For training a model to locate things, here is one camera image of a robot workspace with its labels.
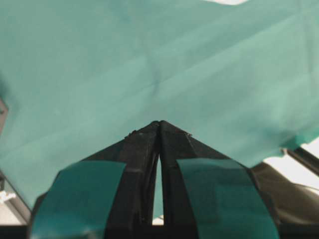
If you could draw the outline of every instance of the teal cloth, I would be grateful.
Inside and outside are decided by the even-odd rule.
[[[62,170],[37,211],[31,239],[103,239],[124,168],[82,161]]]
[[[30,207],[153,120],[246,166],[319,126],[317,0],[0,5],[0,168]]]
[[[246,170],[233,160],[177,161],[199,239],[279,239],[276,226]]]

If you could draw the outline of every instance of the teal fabric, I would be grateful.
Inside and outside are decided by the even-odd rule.
[[[319,118],[319,1],[1,0],[0,168],[33,206],[153,120],[246,166]]]
[[[31,239],[103,239],[124,168],[82,161],[62,170],[38,209]]]
[[[246,170],[233,160],[177,161],[200,239],[279,239]]]

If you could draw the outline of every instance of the black plastic part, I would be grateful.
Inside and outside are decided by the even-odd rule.
[[[0,226],[1,239],[26,239],[27,226]]]
[[[177,159],[228,159],[191,135],[165,121],[160,122],[164,224],[171,238],[198,238],[193,210]]]
[[[153,200],[159,156],[162,167],[164,225],[153,226]],[[176,161],[189,158],[229,159],[166,121],[154,121],[133,131],[120,142],[84,159],[127,164],[106,223],[105,238],[197,239],[194,213]],[[249,169],[246,170],[278,226],[278,216],[271,196],[259,190],[258,181]],[[31,221],[44,198],[45,195],[42,195],[36,201]],[[318,227],[280,225],[278,228],[282,239],[319,238]]]
[[[301,147],[295,149],[294,151],[287,150],[287,153],[314,174],[319,176],[319,158],[315,157]]]

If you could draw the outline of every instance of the teal tape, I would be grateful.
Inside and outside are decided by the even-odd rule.
[[[177,161],[200,239],[278,239],[246,170],[233,160]]]
[[[102,239],[124,163],[81,161],[62,170],[35,216],[32,239]]]

